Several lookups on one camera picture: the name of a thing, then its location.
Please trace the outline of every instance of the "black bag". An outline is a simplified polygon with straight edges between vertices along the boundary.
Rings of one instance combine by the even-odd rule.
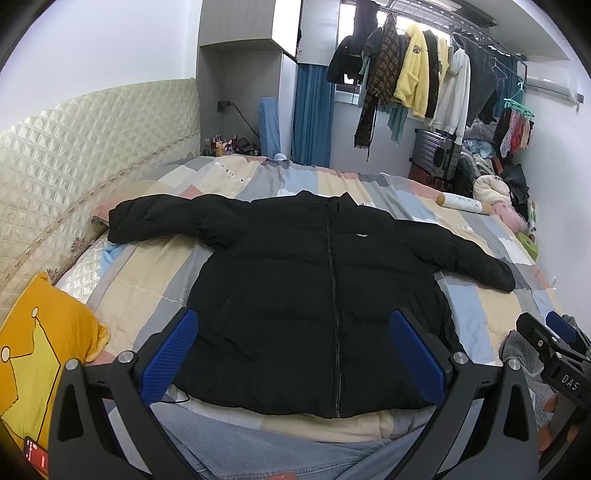
[[[436,179],[450,181],[455,173],[462,151],[451,138],[437,132],[415,129],[417,138],[414,142],[411,162],[416,163]]]
[[[530,216],[527,210],[527,201],[530,199],[529,188],[521,165],[505,167],[500,177],[511,191],[511,204],[513,208],[525,220],[529,221]]]
[[[476,180],[475,165],[473,163],[474,160],[471,160],[470,155],[460,155],[456,174],[453,176],[452,186],[449,189],[450,193],[472,198],[474,181]]]

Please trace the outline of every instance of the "suitcase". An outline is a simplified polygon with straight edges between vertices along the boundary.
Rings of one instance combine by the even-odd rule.
[[[449,184],[446,181],[432,177],[429,172],[423,170],[416,163],[411,163],[408,179],[439,190],[440,192],[447,192],[449,190]]]
[[[456,174],[462,146],[456,145],[451,138],[437,132],[415,129],[417,138],[414,142],[411,162],[421,167],[434,179],[450,181]]]

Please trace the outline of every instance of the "air conditioner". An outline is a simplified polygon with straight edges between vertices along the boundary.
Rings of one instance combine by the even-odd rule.
[[[548,95],[566,100],[574,105],[583,103],[578,93],[577,77],[570,68],[547,63],[528,63],[525,85]]]

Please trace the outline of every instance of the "white hoodie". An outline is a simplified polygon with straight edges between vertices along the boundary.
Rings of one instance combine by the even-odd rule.
[[[470,99],[470,59],[462,48],[458,48],[449,63],[447,74],[439,89],[437,109],[432,127],[456,134],[460,145],[466,129],[468,101]]]

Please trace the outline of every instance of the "green clip hanger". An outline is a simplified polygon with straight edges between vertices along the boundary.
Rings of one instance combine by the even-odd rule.
[[[535,118],[535,115],[533,113],[531,113],[527,108],[525,108],[519,102],[513,100],[517,95],[519,95],[523,91],[524,91],[523,90],[523,82],[519,82],[519,92],[517,92],[511,98],[503,98],[503,100],[505,101],[505,108],[510,108],[512,110],[515,110],[516,112],[520,113],[523,116],[526,116],[529,118]]]

